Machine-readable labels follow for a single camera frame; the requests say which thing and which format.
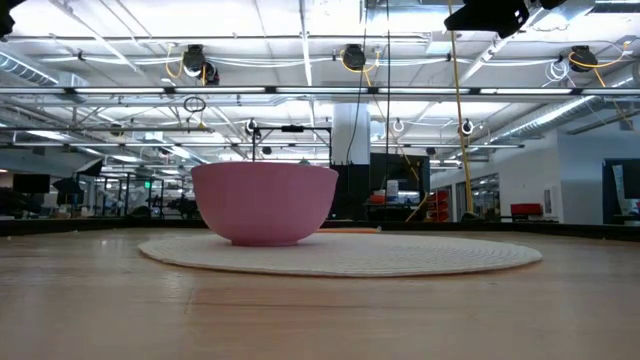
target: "white wall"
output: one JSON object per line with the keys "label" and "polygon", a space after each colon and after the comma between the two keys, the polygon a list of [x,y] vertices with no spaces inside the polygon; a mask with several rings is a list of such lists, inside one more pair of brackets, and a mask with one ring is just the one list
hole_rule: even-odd
{"label": "white wall", "polygon": [[44,156],[34,155],[29,149],[7,149],[0,150],[0,169],[63,178],[71,176],[75,170],[92,159],[85,154],[63,153],[56,148],[47,148]]}
{"label": "white wall", "polygon": [[[538,203],[544,200],[546,186],[560,188],[560,161],[557,136],[552,131],[541,140],[524,142],[524,149],[498,150],[488,163],[471,163],[471,178],[497,173],[500,179],[500,212],[511,215],[511,204]],[[445,171],[432,175],[431,187],[465,181],[464,171]],[[558,201],[558,220],[562,222],[562,204]]]}
{"label": "white wall", "polygon": [[[600,112],[602,118],[613,112]],[[640,158],[640,135],[620,131],[617,123],[579,135],[566,130],[599,121],[595,116],[558,129],[562,202],[568,224],[602,225],[602,162]]]}

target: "wooden surface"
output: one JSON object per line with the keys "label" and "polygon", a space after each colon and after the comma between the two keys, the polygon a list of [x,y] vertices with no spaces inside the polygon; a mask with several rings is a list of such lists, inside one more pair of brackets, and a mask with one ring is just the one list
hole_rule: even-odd
{"label": "wooden surface", "polygon": [[0,239],[0,359],[638,359],[640,245],[530,246],[477,275],[331,279],[164,265],[136,246],[206,230]]}

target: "white placemat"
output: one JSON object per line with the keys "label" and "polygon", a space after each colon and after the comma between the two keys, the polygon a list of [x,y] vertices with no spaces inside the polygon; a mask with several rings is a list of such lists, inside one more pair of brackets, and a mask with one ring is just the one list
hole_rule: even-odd
{"label": "white placemat", "polygon": [[389,277],[468,273],[540,261],[534,249],[461,238],[314,234],[289,247],[237,247],[217,235],[152,240],[147,256],[197,268],[309,276]]}

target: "black rope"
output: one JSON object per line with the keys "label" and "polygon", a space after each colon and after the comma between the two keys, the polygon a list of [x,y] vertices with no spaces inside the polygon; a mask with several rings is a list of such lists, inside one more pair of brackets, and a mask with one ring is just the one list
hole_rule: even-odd
{"label": "black rope", "polygon": [[[369,18],[369,14],[365,13],[364,35],[362,38],[362,52],[366,51],[366,46],[367,46],[367,19],[368,18]],[[351,146],[353,145],[353,140],[356,137],[356,131],[358,131],[358,115],[360,113],[360,99],[362,97],[362,78],[364,77],[365,67],[366,67],[366,61],[362,67],[362,71],[360,71],[360,82],[358,83],[358,101],[356,102],[356,119],[353,123],[353,131],[351,132],[351,141],[349,141],[349,147],[347,148],[347,193],[349,194],[351,194]]]}

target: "fluorescent light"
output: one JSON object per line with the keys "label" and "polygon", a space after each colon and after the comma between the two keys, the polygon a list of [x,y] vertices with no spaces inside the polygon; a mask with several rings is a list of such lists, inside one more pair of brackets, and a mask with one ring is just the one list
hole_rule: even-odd
{"label": "fluorescent light", "polygon": [[63,88],[55,87],[29,87],[29,88],[0,88],[0,94],[64,94]]}
{"label": "fluorescent light", "polygon": [[431,164],[460,164],[458,160],[429,160]]}
{"label": "fluorescent light", "polygon": [[191,158],[191,154],[189,154],[189,152],[179,146],[174,146],[174,147],[170,147],[170,148],[165,148],[168,151],[180,156],[181,158],[184,159],[190,159]]}
{"label": "fluorescent light", "polygon": [[118,147],[118,146],[120,146],[120,144],[117,144],[117,143],[71,143],[71,144],[69,144],[69,146],[74,146],[74,147],[85,147],[85,146],[90,146],[90,147]]}
{"label": "fluorescent light", "polygon": [[127,155],[111,155],[112,158],[120,160],[120,161],[124,161],[124,162],[140,162],[142,160],[140,160],[139,158],[135,157],[135,156],[127,156]]}
{"label": "fluorescent light", "polygon": [[12,143],[13,146],[28,146],[28,147],[63,147],[63,143]]}
{"label": "fluorescent light", "polygon": [[640,95],[640,89],[584,89],[582,90],[583,95],[602,95],[606,91],[607,95]]}
{"label": "fluorescent light", "polygon": [[289,94],[319,94],[319,93],[340,93],[340,94],[357,94],[359,92],[366,92],[367,88],[356,87],[277,87],[278,93]]}
{"label": "fluorescent light", "polygon": [[263,87],[177,87],[178,94],[238,94],[238,93],[263,93]]}
{"label": "fluorescent light", "polygon": [[98,155],[98,156],[103,156],[104,154],[99,152],[99,151],[95,151],[93,149],[89,149],[89,148],[85,148],[85,147],[81,147],[80,149],[82,149],[82,151],[87,152],[89,154],[92,155]]}
{"label": "fluorescent light", "polygon": [[457,166],[432,166],[431,170],[460,170]]}
{"label": "fluorescent light", "polygon": [[481,89],[480,94],[499,94],[499,95],[558,95],[569,94],[573,89]]}
{"label": "fluorescent light", "polygon": [[78,94],[162,94],[163,88],[77,88]]}
{"label": "fluorescent light", "polygon": [[[381,94],[455,94],[454,88],[380,88],[378,92]],[[460,89],[460,94],[468,94],[468,88]]]}
{"label": "fluorescent light", "polygon": [[27,131],[27,132],[31,135],[36,135],[36,136],[44,137],[51,140],[60,140],[60,141],[67,140],[66,136],[60,135],[60,133],[56,133],[53,131],[34,130],[34,131]]}
{"label": "fluorescent light", "polygon": [[171,84],[171,86],[176,86],[176,83],[173,82],[173,80],[169,79],[169,78],[162,78],[160,79],[162,82],[166,82]]}

